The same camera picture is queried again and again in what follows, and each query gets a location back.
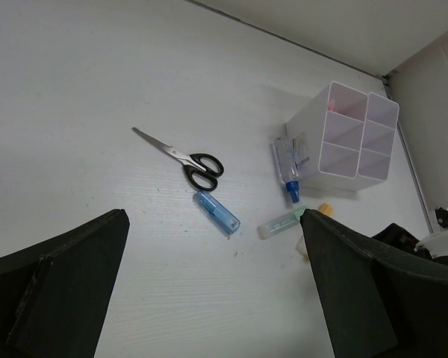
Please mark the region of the aluminium side rail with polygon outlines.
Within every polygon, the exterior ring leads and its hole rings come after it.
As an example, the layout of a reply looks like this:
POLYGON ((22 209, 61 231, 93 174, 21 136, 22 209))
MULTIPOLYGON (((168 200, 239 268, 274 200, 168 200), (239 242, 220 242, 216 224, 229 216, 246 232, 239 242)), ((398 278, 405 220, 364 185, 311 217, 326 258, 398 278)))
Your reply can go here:
MULTIPOLYGON (((396 74, 397 74, 397 71, 393 70, 393 71, 391 71, 391 72, 389 72, 386 75, 383 75, 381 77, 381 81, 382 81, 383 86, 385 88, 385 94, 388 97, 388 99, 390 99, 390 100, 393 100, 393 90, 391 89, 391 80, 392 80, 392 78, 396 74)), ((423 216, 424 216, 424 219, 426 221, 426 226, 427 226, 429 232, 433 233, 434 230, 433 230, 430 214, 429 214, 429 211, 428 211, 428 208, 427 208, 426 198, 425 198, 425 195, 423 194, 422 186, 420 184, 420 180, 419 180, 419 177, 417 175, 417 171, 415 169, 414 161, 412 160, 411 153, 409 151, 408 143, 407 143, 407 140, 405 138, 405 134, 403 132, 400 119, 398 119, 398 123, 396 125, 396 129, 397 129, 397 132, 399 134, 400 141, 402 143, 402 148, 403 148, 403 151, 405 153, 405 157, 406 157, 407 164, 408 164, 408 167, 409 167, 409 170, 410 170, 410 173, 411 173, 412 180, 414 182, 415 189, 417 190, 417 196, 419 198, 420 206, 421 206, 422 211, 423 211, 423 216)))

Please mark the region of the green highlighter marker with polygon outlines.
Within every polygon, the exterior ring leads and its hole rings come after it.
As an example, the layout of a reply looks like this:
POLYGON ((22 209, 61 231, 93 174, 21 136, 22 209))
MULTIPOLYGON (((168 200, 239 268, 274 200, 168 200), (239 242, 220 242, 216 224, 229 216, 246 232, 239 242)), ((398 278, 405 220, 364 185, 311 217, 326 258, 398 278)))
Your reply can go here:
POLYGON ((307 207, 299 207, 258 226, 257 231, 260 239, 269 239, 272 236, 298 225, 300 223, 300 217, 306 209, 307 207))

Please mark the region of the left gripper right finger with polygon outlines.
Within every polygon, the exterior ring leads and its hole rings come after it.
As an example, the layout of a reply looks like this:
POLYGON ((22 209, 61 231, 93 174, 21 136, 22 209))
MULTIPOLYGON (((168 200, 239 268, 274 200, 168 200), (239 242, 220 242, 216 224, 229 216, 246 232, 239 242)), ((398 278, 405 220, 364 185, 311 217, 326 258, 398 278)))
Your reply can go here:
POLYGON ((300 223, 336 357, 448 357, 448 256, 408 254, 317 210, 300 223))

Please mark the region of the black handled scissors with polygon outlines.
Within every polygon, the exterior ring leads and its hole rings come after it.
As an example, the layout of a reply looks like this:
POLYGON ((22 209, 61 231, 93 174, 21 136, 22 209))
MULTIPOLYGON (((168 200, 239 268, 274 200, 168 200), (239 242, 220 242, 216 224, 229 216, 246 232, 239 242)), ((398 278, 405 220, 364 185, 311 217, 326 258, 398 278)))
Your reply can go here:
POLYGON ((213 155, 207 153, 184 154, 171 145, 145 134, 133 127, 133 132, 157 150, 180 162, 188 183, 196 190, 213 192, 218 187, 218 179, 224 174, 223 164, 213 155))

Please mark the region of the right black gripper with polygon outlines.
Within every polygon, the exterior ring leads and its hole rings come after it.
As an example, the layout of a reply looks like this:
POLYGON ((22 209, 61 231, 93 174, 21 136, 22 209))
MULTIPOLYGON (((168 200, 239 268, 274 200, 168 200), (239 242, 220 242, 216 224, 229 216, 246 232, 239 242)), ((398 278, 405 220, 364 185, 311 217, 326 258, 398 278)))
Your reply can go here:
POLYGON ((384 230, 372 236, 372 238, 417 257, 431 257, 426 248, 417 248, 417 244, 420 242, 419 239, 395 223, 388 225, 384 230))

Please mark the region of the blue capped glue pen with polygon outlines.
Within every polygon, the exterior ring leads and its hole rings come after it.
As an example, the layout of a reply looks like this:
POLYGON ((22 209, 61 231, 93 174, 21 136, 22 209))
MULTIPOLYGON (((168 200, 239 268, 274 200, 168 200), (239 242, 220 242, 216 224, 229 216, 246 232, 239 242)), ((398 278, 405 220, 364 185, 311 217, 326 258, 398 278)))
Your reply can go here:
POLYGON ((280 136, 274 139, 272 148, 279 180, 290 202, 299 203, 299 173, 292 143, 286 136, 280 136))

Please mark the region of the orange capped marker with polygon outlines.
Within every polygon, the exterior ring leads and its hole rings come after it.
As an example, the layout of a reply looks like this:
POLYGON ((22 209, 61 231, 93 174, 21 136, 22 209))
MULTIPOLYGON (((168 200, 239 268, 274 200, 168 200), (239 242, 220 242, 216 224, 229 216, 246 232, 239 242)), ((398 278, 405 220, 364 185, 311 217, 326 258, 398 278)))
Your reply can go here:
POLYGON ((321 204, 319 206, 318 210, 319 210, 320 213, 322 213, 322 214, 324 214, 324 215, 326 215, 328 217, 332 217, 334 208, 333 208, 332 205, 330 205, 328 203, 324 203, 324 204, 321 204))

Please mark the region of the left white compartment container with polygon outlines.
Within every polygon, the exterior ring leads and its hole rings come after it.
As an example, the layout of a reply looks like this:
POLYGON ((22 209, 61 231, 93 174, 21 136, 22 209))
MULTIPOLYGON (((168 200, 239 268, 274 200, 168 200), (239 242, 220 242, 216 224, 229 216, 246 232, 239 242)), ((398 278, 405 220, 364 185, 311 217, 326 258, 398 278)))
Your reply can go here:
POLYGON ((332 81, 286 125, 303 187, 354 190, 368 94, 332 81), (338 112, 328 111, 330 100, 338 112))

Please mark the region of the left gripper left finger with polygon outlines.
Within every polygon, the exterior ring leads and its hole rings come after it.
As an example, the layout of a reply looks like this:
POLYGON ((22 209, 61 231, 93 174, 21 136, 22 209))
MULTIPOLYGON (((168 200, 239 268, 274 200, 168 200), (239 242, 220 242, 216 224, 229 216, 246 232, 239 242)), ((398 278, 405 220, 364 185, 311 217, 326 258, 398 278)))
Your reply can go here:
POLYGON ((130 222, 111 210, 0 257, 0 357, 93 357, 130 222))

